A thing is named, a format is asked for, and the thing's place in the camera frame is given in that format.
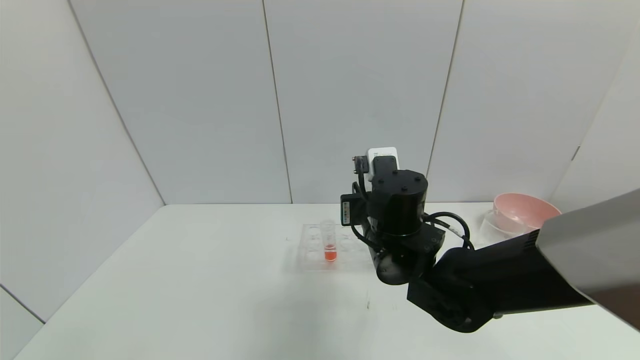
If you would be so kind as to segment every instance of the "black cable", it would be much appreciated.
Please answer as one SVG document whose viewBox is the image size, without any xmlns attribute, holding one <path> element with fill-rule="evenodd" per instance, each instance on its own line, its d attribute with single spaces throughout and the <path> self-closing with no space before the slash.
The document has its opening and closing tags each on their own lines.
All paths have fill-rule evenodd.
<svg viewBox="0 0 640 360">
<path fill-rule="evenodd" d="M 352 192 L 352 193 L 362 193 L 362 192 L 360 191 L 360 186 L 358 185 L 358 183 L 357 183 L 356 181 L 354 181 L 354 182 L 351 184 L 351 192 Z"/>
<path fill-rule="evenodd" d="M 440 226 L 444 226 L 447 229 L 451 229 L 451 226 L 441 220 L 438 220 L 437 218 L 439 217 L 449 217 L 454 219 L 455 221 L 459 222 L 460 225 L 462 225 L 462 229 L 464 230 L 465 234 L 463 236 L 461 236 L 462 241 L 463 241 L 463 246 L 466 248 L 469 248 L 471 250 L 475 250 L 476 248 L 474 247 L 474 245 L 471 243 L 471 233 L 469 230 L 469 226 L 467 225 L 467 223 L 458 215 L 454 214 L 454 213 L 450 213 L 448 211 L 441 211 L 439 213 L 433 213 L 430 215 L 425 214 L 423 221 L 425 222 L 432 222 L 434 224 L 438 224 Z"/>
<path fill-rule="evenodd" d="M 380 252 L 380 250 L 382 250 L 382 247 L 373 243 L 372 241 L 370 241 L 369 239 L 367 239 L 366 237 L 362 236 L 362 234 L 360 234 L 358 232 L 358 230 L 356 229 L 355 226 L 351 225 L 351 231 L 353 231 L 353 234 L 355 234 L 355 236 L 362 241 L 363 243 L 367 244 L 368 247 L 372 248 L 375 252 Z"/>
<path fill-rule="evenodd" d="M 360 193 L 362 194 L 362 198 L 365 201 L 369 200 L 369 196 L 367 195 L 367 188 L 364 186 L 364 174 L 358 173 L 358 183 L 360 184 Z"/>
</svg>

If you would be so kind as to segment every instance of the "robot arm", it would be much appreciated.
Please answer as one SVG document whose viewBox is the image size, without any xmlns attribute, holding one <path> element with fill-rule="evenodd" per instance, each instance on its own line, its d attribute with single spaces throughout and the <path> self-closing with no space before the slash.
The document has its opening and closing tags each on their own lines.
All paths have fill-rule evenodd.
<svg viewBox="0 0 640 360">
<path fill-rule="evenodd" d="M 547 256 L 540 246 L 547 243 L 541 241 L 547 227 L 557 229 L 553 224 L 562 217 L 539 231 L 479 250 L 468 242 L 467 233 L 462 236 L 463 247 L 448 250 L 436 262 L 444 231 L 434 225 L 442 221 L 424 214 L 427 180 L 420 173 L 398 170 L 397 156 L 389 149 L 393 148 L 354 157 L 358 182 L 353 183 L 353 193 L 340 197 L 342 225 L 351 226 L 369 246 L 382 282 L 408 283 L 407 300 L 459 332 L 473 332 L 504 314 L 592 303 L 594 299 L 565 280 L 564 272 L 561 275 L 548 260 L 554 256 Z M 372 184 L 370 192 L 364 188 L 365 175 Z M 637 198 L 636 217 L 640 196 Z M 356 225 L 362 226 L 362 234 Z M 552 231 L 548 237 L 561 232 Z M 564 251 L 564 264 L 575 269 L 567 252 L 570 250 Z"/>
</svg>

